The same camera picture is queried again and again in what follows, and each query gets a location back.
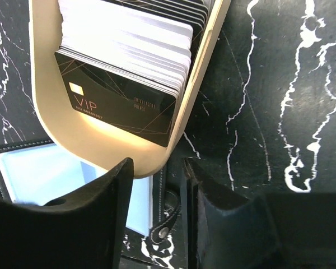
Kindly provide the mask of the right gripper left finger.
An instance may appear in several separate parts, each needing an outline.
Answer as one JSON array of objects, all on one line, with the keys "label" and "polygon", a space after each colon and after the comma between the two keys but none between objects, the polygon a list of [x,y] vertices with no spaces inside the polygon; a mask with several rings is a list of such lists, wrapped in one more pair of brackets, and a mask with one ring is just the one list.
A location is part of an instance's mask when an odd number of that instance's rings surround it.
[{"label": "right gripper left finger", "polygon": [[125,158],[43,206],[0,198],[0,268],[118,268],[133,176]]}]

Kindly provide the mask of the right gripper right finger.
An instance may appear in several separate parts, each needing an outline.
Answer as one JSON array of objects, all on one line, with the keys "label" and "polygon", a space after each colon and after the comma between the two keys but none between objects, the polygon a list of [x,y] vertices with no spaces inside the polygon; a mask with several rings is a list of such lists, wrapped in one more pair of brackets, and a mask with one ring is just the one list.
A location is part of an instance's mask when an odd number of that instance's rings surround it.
[{"label": "right gripper right finger", "polygon": [[336,193],[249,200],[183,161],[188,268],[336,268]]}]

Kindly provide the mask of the black VIP card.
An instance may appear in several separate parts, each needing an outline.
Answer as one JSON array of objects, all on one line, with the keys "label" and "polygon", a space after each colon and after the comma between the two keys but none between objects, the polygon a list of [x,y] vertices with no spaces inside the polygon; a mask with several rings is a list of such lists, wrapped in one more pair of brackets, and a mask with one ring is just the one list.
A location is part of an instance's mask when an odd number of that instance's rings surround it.
[{"label": "black VIP card", "polygon": [[74,110],[168,146],[179,106],[174,89],[64,49],[54,55]]}]

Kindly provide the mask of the black leather card holder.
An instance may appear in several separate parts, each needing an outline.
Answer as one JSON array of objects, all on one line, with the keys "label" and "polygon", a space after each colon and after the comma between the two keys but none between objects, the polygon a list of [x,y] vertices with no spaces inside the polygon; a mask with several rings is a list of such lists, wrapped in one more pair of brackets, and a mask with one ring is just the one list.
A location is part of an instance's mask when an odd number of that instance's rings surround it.
[{"label": "black leather card holder", "polygon": [[133,178],[50,140],[0,147],[0,268],[185,268],[167,167]]}]

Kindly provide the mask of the beige oval card tray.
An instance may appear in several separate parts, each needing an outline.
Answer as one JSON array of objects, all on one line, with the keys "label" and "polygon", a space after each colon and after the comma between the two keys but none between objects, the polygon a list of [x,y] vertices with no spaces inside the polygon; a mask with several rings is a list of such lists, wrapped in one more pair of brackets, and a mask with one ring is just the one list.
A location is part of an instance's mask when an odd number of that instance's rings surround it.
[{"label": "beige oval card tray", "polygon": [[60,53],[59,3],[30,1],[32,98],[46,133],[103,169],[129,157],[135,177],[157,172],[184,132],[229,6],[214,3],[189,78],[171,86],[118,65]]}]

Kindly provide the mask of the stack of credit cards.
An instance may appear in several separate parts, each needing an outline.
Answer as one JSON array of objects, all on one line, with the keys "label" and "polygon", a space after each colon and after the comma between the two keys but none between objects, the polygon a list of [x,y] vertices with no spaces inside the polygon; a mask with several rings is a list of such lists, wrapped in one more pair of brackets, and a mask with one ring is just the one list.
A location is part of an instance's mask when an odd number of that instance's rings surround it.
[{"label": "stack of credit cards", "polygon": [[209,16],[203,1],[59,1],[59,52],[124,72],[155,91],[183,91]]}]

